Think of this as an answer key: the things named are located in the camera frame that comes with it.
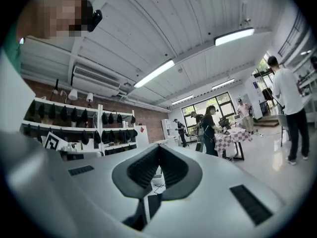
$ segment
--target shoe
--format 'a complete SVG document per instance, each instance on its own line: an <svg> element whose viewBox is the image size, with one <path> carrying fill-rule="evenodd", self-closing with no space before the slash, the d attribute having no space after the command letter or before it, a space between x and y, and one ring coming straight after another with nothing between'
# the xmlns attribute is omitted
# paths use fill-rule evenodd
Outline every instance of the shoe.
<svg viewBox="0 0 317 238"><path fill-rule="evenodd" d="M289 163L289 164L291 164L292 166L296 164L296 161L295 161L295 160L294 160L294 161L290 161L290 160L288 159L288 157L286 157L286 162Z"/></svg>

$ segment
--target pink shirt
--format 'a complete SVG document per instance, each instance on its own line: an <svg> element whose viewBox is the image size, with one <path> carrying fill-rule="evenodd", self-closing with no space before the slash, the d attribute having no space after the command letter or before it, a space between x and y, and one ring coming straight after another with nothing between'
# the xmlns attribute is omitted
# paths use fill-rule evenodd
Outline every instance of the pink shirt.
<svg viewBox="0 0 317 238"><path fill-rule="evenodd" d="M239 105L238 111L242 113L243 117L249 116L249 106L247 104Z"/></svg>

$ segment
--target woman in black shirt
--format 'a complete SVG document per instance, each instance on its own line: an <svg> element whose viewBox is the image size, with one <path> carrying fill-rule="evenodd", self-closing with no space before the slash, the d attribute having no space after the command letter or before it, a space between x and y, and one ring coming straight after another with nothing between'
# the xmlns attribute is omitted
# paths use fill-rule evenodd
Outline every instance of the woman in black shirt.
<svg viewBox="0 0 317 238"><path fill-rule="evenodd" d="M206 145L206 153L209 155L214 155L218 157L218 153L215 151L215 138L214 130L222 132L222 129L218 128L212 119L212 115L216 113L216 108L214 106L209 106L206 109L205 116L203 118L203 128L204 128L204 140Z"/></svg>

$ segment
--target man in white t-shirt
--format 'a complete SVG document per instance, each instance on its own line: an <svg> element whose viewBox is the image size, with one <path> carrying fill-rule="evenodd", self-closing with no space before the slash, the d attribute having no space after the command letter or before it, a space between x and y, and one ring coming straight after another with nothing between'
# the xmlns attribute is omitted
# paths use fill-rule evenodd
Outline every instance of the man in white t-shirt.
<svg viewBox="0 0 317 238"><path fill-rule="evenodd" d="M238 113L242 115L243 122L247 131L253 135L253 121L249 113L250 107L248 104L243 103L241 99L238 100L238 103L239 103Z"/></svg>
<svg viewBox="0 0 317 238"><path fill-rule="evenodd" d="M269 57L267 64L275 72L273 79L274 95L278 99L282 95L285 104L284 113L292 141L291 151L286 161L295 165L298 148L298 130L302 135L302 155L304 160L308 159L309 153L309 135L304 105L292 71L280 68L276 57Z"/></svg>

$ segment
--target green shirt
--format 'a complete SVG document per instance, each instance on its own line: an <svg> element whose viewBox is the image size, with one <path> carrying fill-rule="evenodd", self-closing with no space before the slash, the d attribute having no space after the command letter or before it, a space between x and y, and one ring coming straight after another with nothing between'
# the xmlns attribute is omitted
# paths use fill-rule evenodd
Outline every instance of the green shirt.
<svg viewBox="0 0 317 238"><path fill-rule="evenodd" d="M16 70L16 72L20 74L21 51L20 51L20 44L16 42L16 27L17 27L17 22L15 22L12 25L9 32L7 33L3 43L3 49L9 61L12 63L14 69Z"/></svg>

